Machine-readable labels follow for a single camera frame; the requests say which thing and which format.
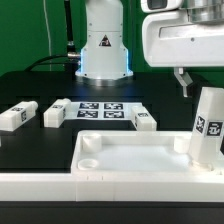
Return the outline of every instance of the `white block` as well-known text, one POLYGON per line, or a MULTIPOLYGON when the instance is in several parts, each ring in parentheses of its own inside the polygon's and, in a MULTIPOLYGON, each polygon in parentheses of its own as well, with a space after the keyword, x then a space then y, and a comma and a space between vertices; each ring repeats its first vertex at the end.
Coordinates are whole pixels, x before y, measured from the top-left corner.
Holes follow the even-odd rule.
POLYGON ((44 127, 59 128, 70 111, 71 101, 69 99, 57 100, 44 113, 44 127))
POLYGON ((0 115, 0 130, 14 131, 36 115, 35 101, 21 102, 0 115))
POLYGON ((224 89, 202 89, 189 154, 198 163, 217 161, 223 139, 224 89))
POLYGON ((156 131, 157 122, 143 106, 131 108, 131 121, 137 131, 156 131))

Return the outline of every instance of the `green wall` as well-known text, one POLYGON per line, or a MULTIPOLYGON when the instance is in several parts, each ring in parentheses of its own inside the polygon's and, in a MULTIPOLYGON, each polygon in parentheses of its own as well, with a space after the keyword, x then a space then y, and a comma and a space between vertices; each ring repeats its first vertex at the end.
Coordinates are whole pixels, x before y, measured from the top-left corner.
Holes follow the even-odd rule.
MULTIPOLYGON (((63 0, 46 0, 52 37, 53 54, 66 53, 65 14, 63 0)), ((135 72, 163 72, 172 69, 150 68, 143 58, 141 26, 147 14, 140 0, 122 0, 124 5, 124 44, 134 52, 132 69, 135 72), (132 18, 130 17, 132 1, 132 18)), ((86 42, 85 1, 71 0, 74 39, 78 50, 86 42)), ((34 61, 48 56, 48 39, 42 0, 0 1, 0 75, 8 71, 23 70, 34 61)), ((49 66, 37 69, 49 70, 49 66)), ((61 66, 53 67, 62 70, 61 66)), ((195 68, 217 86, 224 87, 223 68, 195 68)))

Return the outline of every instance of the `black tabletop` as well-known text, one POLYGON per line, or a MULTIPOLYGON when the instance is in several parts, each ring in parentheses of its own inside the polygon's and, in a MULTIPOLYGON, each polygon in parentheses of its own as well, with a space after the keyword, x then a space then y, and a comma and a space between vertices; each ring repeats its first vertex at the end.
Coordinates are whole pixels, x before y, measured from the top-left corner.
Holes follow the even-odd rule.
POLYGON ((115 87, 75 81, 64 72, 11 72, 0 78, 0 113, 21 101, 35 100, 37 115, 14 132, 0 132, 0 172, 70 172, 76 136, 81 130, 135 130, 131 121, 66 120, 60 128, 44 128, 43 113, 57 100, 141 102, 158 123, 158 130, 191 130, 202 78, 193 98, 184 98, 172 74, 135 75, 115 87))
MULTIPOLYGON (((135 130, 131 121, 66 120, 44 128, 43 113, 57 100, 141 102, 158 130, 192 130, 202 86, 192 75, 193 97, 184 98, 172 74, 136 73, 116 87, 78 83, 64 72, 11 72, 0 77, 0 113, 21 101, 35 100, 37 115, 14 132, 0 132, 0 172, 70 172, 80 130, 135 130)), ((0 223, 222 223, 223 203, 155 202, 0 202, 0 223)))

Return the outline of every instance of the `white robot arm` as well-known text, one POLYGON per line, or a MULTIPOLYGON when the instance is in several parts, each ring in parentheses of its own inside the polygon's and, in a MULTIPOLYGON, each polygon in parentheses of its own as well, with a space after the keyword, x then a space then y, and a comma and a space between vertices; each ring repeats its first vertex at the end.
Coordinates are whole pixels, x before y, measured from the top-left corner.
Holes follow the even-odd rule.
POLYGON ((77 79, 94 85, 114 85, 132 77, 128 50, 122 43, 120 0, 86 0, 87 43, 81 51, 77 79))
MULTIPOLYGON (((146 12, 170 10, 166 8, 152 10, 150 4, 157 0, 142 0, 142 9, 146 12)), ((148 15, 142 26, 143 51, 151 67, 174 67, 174 74, 184 87, 192 83, 185 67, 223 66, 224 57, 224 3, 223 0, 188 0, 187 9, 159 12, 148 15)))

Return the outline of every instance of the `white cube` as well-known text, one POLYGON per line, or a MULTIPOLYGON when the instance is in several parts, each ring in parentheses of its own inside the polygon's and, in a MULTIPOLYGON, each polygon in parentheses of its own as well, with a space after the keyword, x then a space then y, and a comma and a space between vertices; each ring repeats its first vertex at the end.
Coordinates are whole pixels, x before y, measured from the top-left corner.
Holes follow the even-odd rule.
POLYGON ((57 100, 44 113, 44 127, 59 128, 70 111, 71 101, 69 99, 57 100))

